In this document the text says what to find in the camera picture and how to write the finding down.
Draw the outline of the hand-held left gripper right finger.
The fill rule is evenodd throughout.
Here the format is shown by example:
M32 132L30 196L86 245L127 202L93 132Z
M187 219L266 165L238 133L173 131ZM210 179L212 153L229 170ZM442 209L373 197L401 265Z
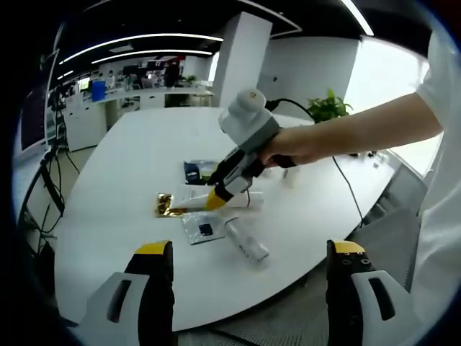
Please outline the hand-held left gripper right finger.
M352 241L327 241L328 344L399 345L414 329L410 294Z

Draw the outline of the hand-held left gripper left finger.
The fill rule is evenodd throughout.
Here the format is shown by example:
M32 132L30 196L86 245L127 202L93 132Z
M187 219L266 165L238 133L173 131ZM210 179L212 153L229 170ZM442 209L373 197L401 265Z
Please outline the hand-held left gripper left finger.
M171 241L138 248L88 299L83 345L173 345L173 281Z

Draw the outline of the person's right hand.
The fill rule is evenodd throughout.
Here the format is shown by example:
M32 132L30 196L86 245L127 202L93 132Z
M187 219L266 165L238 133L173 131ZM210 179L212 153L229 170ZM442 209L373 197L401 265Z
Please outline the person's right hand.
M287 156L296 165L322 158L323 130L319 125L283 128L261 150L259 158L266 166L275 166L276 155Z

